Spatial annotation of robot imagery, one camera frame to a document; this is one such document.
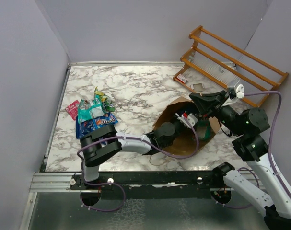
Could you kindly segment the green snack packet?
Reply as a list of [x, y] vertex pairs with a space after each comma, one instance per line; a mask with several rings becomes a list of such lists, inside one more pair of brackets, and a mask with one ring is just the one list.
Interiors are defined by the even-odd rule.
[[199, 140], [207, 140], [211, 137], [211, 126], [209, 120], [200, 120], [196, 126], [196, 133]]

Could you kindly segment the brown paper bag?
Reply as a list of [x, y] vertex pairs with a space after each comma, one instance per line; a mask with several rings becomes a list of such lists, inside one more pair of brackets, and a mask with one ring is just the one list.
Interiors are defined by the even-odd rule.
[[163, 151], [170, 153], [172, 156], [185, 158], [199, 153], [216, 136], [220, 127], [218, 119], [214, 117], [204, 119], [210, 122], [211, 137], [204, 141], [199, 140], [196, 133], [197, 125], [188, 128], [177, 119], [175, 114], [181, 108], [198, 111], [190, 99], [183, 96], [176, 98], [158, 115], [152, 125], [151, 138], [158, 145], [158, 148]]

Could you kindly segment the yellow green candy packet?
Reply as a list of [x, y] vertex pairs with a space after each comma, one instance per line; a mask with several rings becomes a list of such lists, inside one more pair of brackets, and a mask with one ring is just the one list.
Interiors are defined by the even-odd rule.
[[110, 99], [110, 97], [107, 96], [106, 94], [104, 94], [102, 91], [99, 91], [98, 87], [96, 87], [95, 90], [94, 90], [94, 96], [95, 96], [95, 98], [99, 98], [99, 100], [101, 102], [102, 110], [105, 113], [114, 112], [115, 111], [113, 102]]

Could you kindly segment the blue M&Ms candy packet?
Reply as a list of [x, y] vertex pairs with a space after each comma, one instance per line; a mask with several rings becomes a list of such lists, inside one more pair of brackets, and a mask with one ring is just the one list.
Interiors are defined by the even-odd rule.
[[109, 112], [109, 113], [104, 114], [101, 117], [95, 118], [94, 122], [97, 128], [102, 128], [108, 124], [114, 125], [118, 123], [118, 120], [111, 112]]

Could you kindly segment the teal white snack packet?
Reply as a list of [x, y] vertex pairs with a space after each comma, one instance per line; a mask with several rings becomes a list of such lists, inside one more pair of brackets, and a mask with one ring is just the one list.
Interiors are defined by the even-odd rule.
[[78, 106], [79, 123], [101, 117], [104, 114], [102, 102], [99, 98], [94, 98], [92, 100], [81, 99]]

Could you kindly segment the blue Burts chips bag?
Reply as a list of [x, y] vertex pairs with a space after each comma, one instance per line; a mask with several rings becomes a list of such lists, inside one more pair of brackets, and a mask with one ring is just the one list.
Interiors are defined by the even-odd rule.
[[83, 136], [92, 132], [92, 130], [93, 130], [92, 120], [84, 121], [82, 123], [79, 123], [79, 121], [76, 120], [76, 139], [82, 138]]

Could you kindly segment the red snack packet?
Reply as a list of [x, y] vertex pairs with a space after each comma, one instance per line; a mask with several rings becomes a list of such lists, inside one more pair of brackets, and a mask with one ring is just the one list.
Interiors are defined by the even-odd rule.
[[65, 111], [71, 116], [71, 118], [75, 121], [78, 117], [78, 107], [80, 102], [75, 100], [70, 105], [65, 108]]

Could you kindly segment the blue salt vinegar chips bag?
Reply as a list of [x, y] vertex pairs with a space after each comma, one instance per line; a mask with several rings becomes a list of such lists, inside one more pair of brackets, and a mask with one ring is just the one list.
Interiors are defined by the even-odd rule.
[[82, 127], [81, 133], [83, 135], [86, 135], [98, 129], [95, 119], [83, 122], [81, 127]]

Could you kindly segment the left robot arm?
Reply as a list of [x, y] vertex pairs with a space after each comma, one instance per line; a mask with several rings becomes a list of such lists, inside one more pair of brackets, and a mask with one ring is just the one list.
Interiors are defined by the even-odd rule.
[[[185, 159], [195, 155], [199, 148], [195, 128], [199, 118], [199, 111], [188, 106], [177, 110], [171, 121], [163, 122], [156, 130], [142, 136], [120, 134], [113, 124], [108, 124], [83, 136], [80, 139], [81, 150], [78, 151], [78, 156], [82, 159], [82, 185], [87, 189], [95, 188], [99, 178], [100, 165], [121, 151], [140, 155], [154, 155], [161, 152], [176, 159]], [[192, 153], [188, 156], [181, 156], [178, 153], [169, 153], [164, 150], [187, 130], [191, 130], [195, 136], [196, 147]]]

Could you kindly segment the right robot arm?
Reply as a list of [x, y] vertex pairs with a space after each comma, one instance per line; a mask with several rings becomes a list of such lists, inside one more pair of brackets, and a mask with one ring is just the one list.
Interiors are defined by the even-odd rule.
[[230, 164], [223, 163], [215, 168], [212, 175], [216, 187], [225, 185], [236, 190], [263, 216], [271, 230], [291, 230], [291, 186], [279, 170], [271, 153], [272, 142], [265, 142], [261, 133], [274, 124], [268, 123], [265, 110], [252, 108], [241, 114], [224, 103], [228, 99], [248, 96], [243, 90], [237, 92], [220, 91], [211, 94], [191, 93], [201, 118], [215, 117], [222, 122], [237, 138], [232, 141], [237, 155], [259, 177], [265, 191], [243, 179]]

